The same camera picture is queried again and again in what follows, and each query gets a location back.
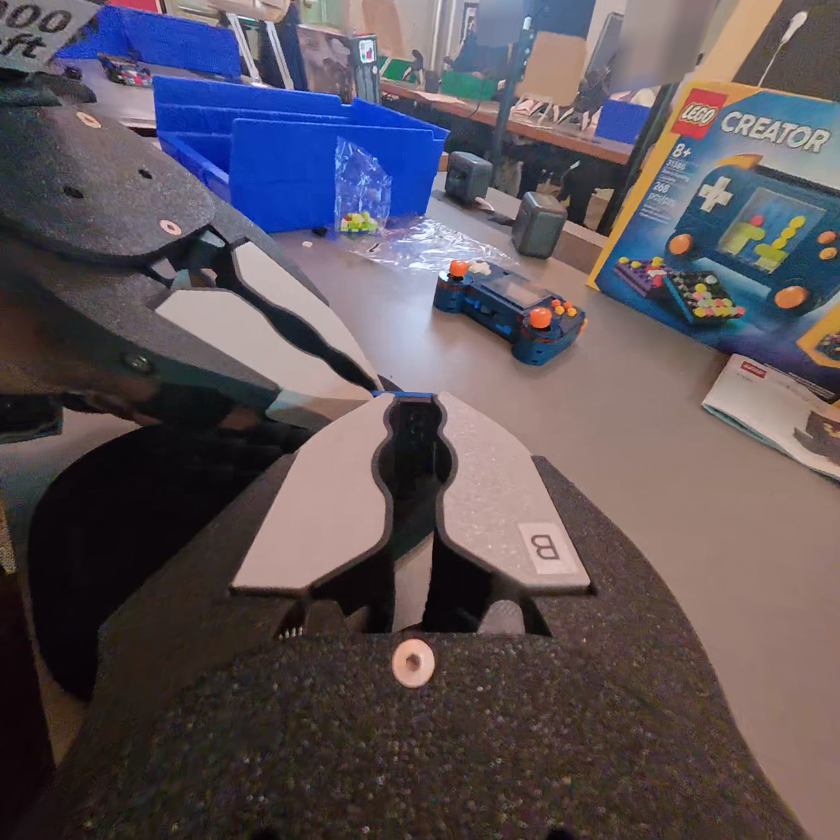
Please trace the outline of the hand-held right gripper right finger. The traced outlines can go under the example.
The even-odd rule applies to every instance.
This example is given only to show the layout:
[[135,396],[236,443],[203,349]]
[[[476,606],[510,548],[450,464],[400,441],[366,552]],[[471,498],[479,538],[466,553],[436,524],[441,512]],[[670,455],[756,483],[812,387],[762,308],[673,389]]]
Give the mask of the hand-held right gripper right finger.
[[520,594],[581,594],[592,580],[530,451],[448,392],[436,396],[451,470],[438,498],[442,540]]

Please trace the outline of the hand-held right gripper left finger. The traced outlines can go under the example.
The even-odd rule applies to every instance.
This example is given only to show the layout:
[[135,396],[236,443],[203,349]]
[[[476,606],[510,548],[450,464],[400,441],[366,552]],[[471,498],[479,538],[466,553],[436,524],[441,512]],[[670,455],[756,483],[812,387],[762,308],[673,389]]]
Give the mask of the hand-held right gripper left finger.
[[373,461],[388,440],[390,393],[300,447],[231,581],[237,593],[304,595],[365,559],[385,537],[385,493]]

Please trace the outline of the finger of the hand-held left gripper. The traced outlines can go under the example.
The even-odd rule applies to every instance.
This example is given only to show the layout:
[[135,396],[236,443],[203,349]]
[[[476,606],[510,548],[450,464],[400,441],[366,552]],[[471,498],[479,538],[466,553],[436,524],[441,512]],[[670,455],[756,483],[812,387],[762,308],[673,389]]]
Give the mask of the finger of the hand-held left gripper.
[[177,290],[156,312],[276,385],[278,395],[266,409],[269,420],[318,431],[373,400],[369,390],[299,349],[231,291]]
[[252,241],[235,247],[232,260],[236,290],[267,316],[283,339],[345,381],[370,392],[382,390],[357,340],[315,290]]

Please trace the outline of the blue plastic bin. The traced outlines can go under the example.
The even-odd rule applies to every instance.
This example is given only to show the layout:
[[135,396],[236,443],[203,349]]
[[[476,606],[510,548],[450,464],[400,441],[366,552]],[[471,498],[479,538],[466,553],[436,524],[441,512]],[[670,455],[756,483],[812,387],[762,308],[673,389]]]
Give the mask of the blue plastic bin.
[[93,20],[97,29],[64,47],[58,58],[94,60],[103,54],[225,78],[241,75],[238,43],[227,28],[111,5]]
[[355,99],[156,76],[163,152],[268,234],[331,226],[335,154],[346,140],[391,180],[395,217],[424,214],[448,131]]

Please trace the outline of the small toy car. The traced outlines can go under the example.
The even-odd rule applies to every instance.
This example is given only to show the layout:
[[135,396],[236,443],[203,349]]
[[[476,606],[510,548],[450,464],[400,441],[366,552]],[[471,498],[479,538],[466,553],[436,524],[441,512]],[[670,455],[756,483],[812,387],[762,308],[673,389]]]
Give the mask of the small toy car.
[[105,77],[112,83],[129,88],[151,89],[151,70],[134,59],[119,58],[99,53],[98,61]]

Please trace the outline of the empty clear plastic bag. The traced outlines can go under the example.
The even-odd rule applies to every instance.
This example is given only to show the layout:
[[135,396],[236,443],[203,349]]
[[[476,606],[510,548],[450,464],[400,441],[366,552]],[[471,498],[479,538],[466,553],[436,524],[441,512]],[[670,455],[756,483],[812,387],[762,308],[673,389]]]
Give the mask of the empty clear plastic bag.
[[374,263],[407,270],[437,272],[456,259],[505,268],[519,266],[519,257],[507,255],[430,217],[393,219],[392,224],[377,233],[341,234],[337,243]]

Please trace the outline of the blue toy game console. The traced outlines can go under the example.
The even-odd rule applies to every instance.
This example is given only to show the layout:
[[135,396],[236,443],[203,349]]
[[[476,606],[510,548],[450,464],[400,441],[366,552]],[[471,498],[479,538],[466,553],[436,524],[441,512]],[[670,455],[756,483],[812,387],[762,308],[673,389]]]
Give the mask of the blue toy game console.
[[437,275],[434,308],[462,314],[503,338],[513,358],[540,367],[569,349],[585,312],[536,282],[485,260],[454,259]]

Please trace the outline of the black foam pad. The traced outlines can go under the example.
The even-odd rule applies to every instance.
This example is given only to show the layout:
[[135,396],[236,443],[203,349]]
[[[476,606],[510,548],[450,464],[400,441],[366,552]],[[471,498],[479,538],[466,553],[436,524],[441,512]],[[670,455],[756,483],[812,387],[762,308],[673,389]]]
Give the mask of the black foam pad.
[[28,588],[38,651],[57,684],[89,701],[100,627],[281,456],[312,432],[153,425],[79,457],[32,518]]

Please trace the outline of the grey cube device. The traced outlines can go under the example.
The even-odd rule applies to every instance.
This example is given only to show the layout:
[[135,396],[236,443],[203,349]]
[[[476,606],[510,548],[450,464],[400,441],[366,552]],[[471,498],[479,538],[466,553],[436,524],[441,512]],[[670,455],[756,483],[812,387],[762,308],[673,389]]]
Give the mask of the grey cube device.
[[492,163],[475,154],[454,151],[448,155],[444,193],[463,205],[485,199],[492,184]]
[[520,256],[548,259],[556,249],[568,218],[566,205],[556,197],[525,192],[511,227],[511,241]]

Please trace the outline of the dark printed box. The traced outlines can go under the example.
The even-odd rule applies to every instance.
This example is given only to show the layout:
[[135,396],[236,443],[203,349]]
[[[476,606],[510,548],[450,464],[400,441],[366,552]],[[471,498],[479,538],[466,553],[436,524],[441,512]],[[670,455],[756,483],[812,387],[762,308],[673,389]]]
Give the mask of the dark printed box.
[[297,28],[307,89],[332,94],[342,103],[382,103],[381,72],[374,34],[345,35],[319,25]]

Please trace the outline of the green bin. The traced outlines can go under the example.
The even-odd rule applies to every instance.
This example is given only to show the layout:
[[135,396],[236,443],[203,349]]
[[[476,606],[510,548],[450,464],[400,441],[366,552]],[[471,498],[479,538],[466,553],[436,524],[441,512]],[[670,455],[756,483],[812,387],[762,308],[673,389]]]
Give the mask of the green bin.
[[440,77],[439,92],[452,98],[487,102],[497,94],[498,85],[497,77],[446,69]]

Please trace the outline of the white instruction booklet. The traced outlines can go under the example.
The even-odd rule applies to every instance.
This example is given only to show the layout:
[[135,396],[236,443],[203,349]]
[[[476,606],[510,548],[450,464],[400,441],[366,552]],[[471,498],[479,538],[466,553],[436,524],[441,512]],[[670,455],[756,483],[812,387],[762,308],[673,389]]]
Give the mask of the white instruction booklet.
[[734,354],[702,407],[811,471],[839,481],[839,408],[795,378]]

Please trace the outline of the black light stand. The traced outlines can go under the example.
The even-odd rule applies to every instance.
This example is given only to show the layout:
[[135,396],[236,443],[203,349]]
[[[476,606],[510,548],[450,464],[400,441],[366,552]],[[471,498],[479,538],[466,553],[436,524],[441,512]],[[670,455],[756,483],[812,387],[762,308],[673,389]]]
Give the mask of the black light stand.
[[517,40],[512,45],[511,57],[508,62],[505,83],[501,90],[497,119],[491,139],[492,159],[494,161],[501,157],[501,148],[507,131],[517,84],[524,75],[536,35],[539,32],[539,15],[542,5],[543,2],[538,1],[526,1],[523,3],[521,27]]

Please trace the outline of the long wooden workbench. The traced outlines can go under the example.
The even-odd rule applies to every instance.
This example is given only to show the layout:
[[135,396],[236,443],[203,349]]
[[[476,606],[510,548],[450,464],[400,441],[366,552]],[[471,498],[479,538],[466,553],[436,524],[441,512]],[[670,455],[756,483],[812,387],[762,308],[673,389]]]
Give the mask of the long wooden workbench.
[[[406,82],[387,79],[381,81],[381,94],[383,97],[408,100],[437,113],[484,125],[491,129],[497,123],[498,103],[494,101],[477,103],[447,98],[442,94],[427,93]],[[581,153],[617,165],[626,165],[634,151],[630,143],[604,139],[596,136],[592,129],[580,130],[568,122],[556,124],[548,119],[539,122],[510,116],[506,134],[549,144],[558,149]]]

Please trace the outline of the cardboard sheet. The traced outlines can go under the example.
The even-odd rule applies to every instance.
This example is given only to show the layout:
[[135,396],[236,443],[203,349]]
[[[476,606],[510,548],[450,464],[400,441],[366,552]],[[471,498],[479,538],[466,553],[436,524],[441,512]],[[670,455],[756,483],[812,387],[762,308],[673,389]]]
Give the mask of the cardboard sheet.
[[585,38],[540,31],[518,83],[517,95],[568,107],[577,96],[585,61]]

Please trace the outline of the blue and yellow toy box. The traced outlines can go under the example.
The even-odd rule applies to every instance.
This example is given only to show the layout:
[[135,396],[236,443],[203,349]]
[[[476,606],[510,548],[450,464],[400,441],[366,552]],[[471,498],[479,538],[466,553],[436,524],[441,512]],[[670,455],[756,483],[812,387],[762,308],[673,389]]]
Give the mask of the blue and yellow toy box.
[[838,102],[690,83],[587,285],[837,405]]

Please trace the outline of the small blue bin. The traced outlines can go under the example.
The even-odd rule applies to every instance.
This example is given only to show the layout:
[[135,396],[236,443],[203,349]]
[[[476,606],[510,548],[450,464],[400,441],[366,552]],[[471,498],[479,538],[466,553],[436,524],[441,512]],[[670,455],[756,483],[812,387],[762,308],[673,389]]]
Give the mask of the small blue bin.
[[600,110],[594,136],[602,140],[635,145],[651,108],[631,101],[606,99]]

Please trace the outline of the black wall panel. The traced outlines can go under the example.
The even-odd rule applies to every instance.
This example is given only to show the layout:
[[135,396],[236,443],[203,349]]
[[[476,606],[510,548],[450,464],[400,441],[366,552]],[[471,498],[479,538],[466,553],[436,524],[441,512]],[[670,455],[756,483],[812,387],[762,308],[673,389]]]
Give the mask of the black wall panel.
[[839,2],[781,2],[733,80],[839,102]]

